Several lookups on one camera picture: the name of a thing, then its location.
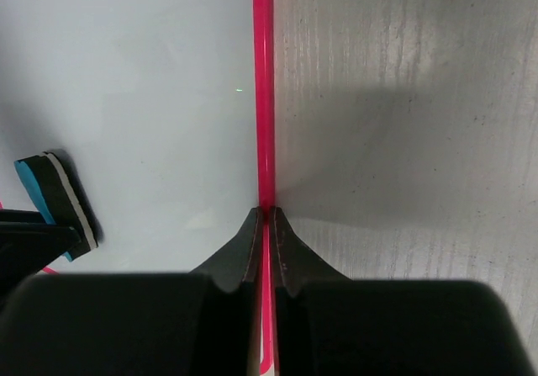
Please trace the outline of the blue whiteboard eraser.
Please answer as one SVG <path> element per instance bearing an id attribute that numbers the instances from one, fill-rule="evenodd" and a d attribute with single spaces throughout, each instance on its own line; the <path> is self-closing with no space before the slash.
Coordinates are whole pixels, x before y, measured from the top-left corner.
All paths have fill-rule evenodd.
<path id="1" fill-rule="evenodd" d="M 19 180 L 48 225 L 76 230 L 80 241 L 63 256 L 70 262 L 98 248 L 99 224 L 72 164 L 53 151 L 14 162 Z"/>

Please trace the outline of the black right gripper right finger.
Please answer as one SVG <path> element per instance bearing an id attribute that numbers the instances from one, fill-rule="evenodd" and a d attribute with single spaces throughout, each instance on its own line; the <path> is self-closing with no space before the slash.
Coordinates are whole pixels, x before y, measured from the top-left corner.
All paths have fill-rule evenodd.
<path id="1" fill-rule="evenodd" d="M 269 215 L 282 375 L 532 375 L 504 302 L 469 280 L 353 280 Z"/>

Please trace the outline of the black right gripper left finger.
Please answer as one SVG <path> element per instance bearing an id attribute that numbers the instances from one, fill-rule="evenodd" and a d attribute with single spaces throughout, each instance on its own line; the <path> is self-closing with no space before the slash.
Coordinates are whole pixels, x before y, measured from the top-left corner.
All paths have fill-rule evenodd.
<path id="1" fill-rule="evenodd" d="M 189 273 L 38 275 L 1 315 L 4 375 L 256 375 L 262 212 Z"/>

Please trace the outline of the pink framed whiteboard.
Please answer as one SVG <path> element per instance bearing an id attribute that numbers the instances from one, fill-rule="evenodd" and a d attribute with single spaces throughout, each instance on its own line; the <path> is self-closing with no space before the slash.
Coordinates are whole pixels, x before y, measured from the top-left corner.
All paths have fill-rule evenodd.
<path id="1" fill-rule="evenodd" d="M 101 230 L 17 287 L 189 273 L 260 209 L 256 25 L 253 0 L 1 0 L 1 211 L 38 212 L 14 162 L 53 151 Z"/>

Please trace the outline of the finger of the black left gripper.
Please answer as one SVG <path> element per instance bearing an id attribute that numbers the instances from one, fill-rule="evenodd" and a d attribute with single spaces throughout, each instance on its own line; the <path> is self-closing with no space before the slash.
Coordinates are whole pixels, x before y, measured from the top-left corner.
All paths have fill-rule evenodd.
<path id="1" fill-rule="evenodd" d="M 48 225 L 38 212 L 1 211 L 1 295 L 41 271 L 81 241 L 70 226 Z"/>

